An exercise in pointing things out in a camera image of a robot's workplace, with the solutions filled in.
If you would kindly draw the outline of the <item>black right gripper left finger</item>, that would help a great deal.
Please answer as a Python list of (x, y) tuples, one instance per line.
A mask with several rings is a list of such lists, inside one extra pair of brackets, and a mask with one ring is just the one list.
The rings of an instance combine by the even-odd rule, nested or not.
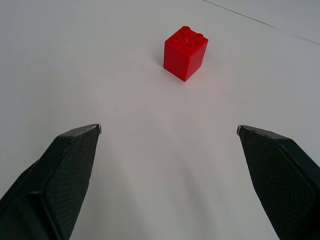
[(69, 240), (101, 134), (90, 124), (58, 135), (0, 198), (0, 240)]

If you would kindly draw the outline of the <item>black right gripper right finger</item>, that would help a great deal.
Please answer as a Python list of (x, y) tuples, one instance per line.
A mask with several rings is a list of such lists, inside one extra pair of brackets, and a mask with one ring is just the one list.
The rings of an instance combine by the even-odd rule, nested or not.
[(320, 240), (320, 167), (288, 137), (247, 125), (237, 135), (279, 240)]

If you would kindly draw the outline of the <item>red toy brick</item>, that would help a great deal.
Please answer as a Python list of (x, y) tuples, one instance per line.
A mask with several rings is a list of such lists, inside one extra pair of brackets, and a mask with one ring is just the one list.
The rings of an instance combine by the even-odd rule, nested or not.
[(164, 42), (163, 68), (186, 82), (202, 65), (209, 40), (182, 26)]

